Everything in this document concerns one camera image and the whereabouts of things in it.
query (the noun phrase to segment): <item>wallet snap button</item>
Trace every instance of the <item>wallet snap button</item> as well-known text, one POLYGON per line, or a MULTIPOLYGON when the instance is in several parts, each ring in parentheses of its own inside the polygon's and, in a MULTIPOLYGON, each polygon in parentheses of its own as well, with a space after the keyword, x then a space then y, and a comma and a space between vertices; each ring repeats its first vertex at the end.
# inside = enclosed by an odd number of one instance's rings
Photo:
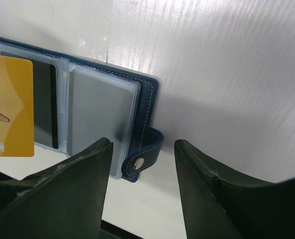
POLYGON ((133 169, 134 170, 140 169, 143 166, 143 163, 144 163, 144 158, 138 158, 133 165, 133 169))

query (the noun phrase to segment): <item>white stitching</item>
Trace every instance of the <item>white stitching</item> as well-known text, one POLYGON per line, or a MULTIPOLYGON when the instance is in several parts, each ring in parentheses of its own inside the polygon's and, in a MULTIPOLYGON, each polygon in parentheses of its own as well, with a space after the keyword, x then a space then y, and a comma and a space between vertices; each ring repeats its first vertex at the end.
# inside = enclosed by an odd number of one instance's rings
POLYGON ((118 75, 118 76, 121 76, 121 77, 126 77, 126 78, 129 78, 129 79, 132 79, 132 80, 139 80, 139 81, 144 81, 146 83, 148 83, 149 85, 151 85, 152 89, 151 89, 151 94, 150 94, 150 97, 149 97, 149 102, 148 102, 148 108, 147 108, 147 112, 146 112, 146 118, 145 118, 145 123, 144 123, 144 127, 143 127, 143 132, 142 132, 142 136, 141 136, 141 142, 139 144, 139 148, 142 147, 142 141, 143 141, 143 136, 144 136, 144 132, 145 132, 145 127, 146 127, 146 122, 147 122, 147 118, 148 118, 148 113, 149 113, 149 109, 150 109, 150 106, 151 106, 151 100, 152 100, 152 96, 153 96, 153 84, 148 82, 148 81, 145 81, 145 80, 142 80, 142 79, 139 79, 139 78, 134 78, 134 77, 131 77, 131 76, 125 76, 125 75, 122 75, 122 74, 119 74, 117 72, 111 72, 111 71, 108 71, 108 70, 105 70, 105 69, 102 69, 102 68, 99 68, 99 67, 94 67, 94 66, 89 66, 89 65, 86 65, 86 64, 83 64, 83 63, 80 63, 80 62, 76 62, 76 61, 73 61, 71 59, 68 59, 66 57, 62 57, 62 56, 55 56, 55 55, 52 55, 52 54, 48 54, 48 53, 44 53, 42 52, 41 54, 45 54, 45 55, 48 55, 48 56, 52 56, 52 57, 61 57, 61 58, 64 58, 64 59, 67 59, 71 62, 74 62, 76 64, 79 64, 79 65, 83 65, 83 66, 87 66, 87 67, 91 67, 91 68, 95 68, 97 70, 100 70, 100 71, 105 71, 107 73, 111 73, 111 74, 114 74, 114 75, 118 75))
MULTIPOLYGON (((147 153, 147 152, 149 152, 149 151, 151 151, 151 150, 153 150, 153 149, 155 149, 155 148, 158 148, 158 147, 160 147, 161 145, 162 145, 162 144, 157 145, 157 146, 154 147, 154 148, 151 148, 151 149, 149 149, 149 150, 147 150, 147 151, 144 151, 144 152, 142 152, 142 153, 139 153, 139 154, 133 156, 133 157, 129 160, 129 162, 128 162, 127 166, 126 166, 126 172, 128 172, 128 171, 127 171, 128 166, 129 166, 130 162, 131 162, 135 157, 137 157, 137 156, 139 156, 139 155, 142 155, 143 153, 147 153)), ((147 165, 146 167, 144 167, 144 168, 142 168, 142 169, 139 169, 138 171, 136 171, 136 172, 134 172, 134 173, 132 173, 132 174, 128 174, 128 175, 131 176, 131 175, 133 175, 133 174, 135 174, 135 173, 141 172, 141 171, 143 171, 144 169, 146 169, 146 168, 152 166, 154 163, 156 163, 156 161, 157 161, 157 160, 155 160, 155 161, 154 161, 153 163, 151 163, 150 165, 147 165)))
POLYGON ((151 133, 155 134, 157 137, 161 138, 161 136, 153 131, 151 131, 151 133))

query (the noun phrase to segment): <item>gold card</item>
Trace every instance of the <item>gold card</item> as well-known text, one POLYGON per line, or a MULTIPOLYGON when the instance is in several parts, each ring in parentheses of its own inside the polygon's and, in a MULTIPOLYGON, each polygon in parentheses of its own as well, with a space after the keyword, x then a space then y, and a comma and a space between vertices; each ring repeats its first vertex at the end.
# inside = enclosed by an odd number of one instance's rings
POLYGON ((0 56, 0 156, 32 157, 32 63, 0 56))

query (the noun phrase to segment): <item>wallet strap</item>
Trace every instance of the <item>wallet strap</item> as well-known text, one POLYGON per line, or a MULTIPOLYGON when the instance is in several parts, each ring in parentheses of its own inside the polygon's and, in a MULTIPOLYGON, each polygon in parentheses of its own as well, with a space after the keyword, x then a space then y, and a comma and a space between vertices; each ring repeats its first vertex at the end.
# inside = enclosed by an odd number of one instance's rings
POLYGON ((164 136, 160 131, 149 127, 146 139, 147 146, 132 152, 123 162, 123 178, 135 182, 138 178, 139 172, 156 163, 163 140, 164 136))

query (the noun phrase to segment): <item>white surface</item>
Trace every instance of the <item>white surface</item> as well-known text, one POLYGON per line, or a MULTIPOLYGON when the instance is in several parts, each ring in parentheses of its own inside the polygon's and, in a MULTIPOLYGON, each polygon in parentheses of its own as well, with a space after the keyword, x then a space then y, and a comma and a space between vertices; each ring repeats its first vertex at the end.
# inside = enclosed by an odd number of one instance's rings
POLYGON ((67 159, 65 154, 34 146, 33 157, 0 157, 0 172, 17 180, 67 159))
POLYGON ((164 147, 136 184, 110 180, 104 220, 186 237, 178 138, 254 177, 295 176, 295 0, 4 0, 0 35, 159 77, 164 147))

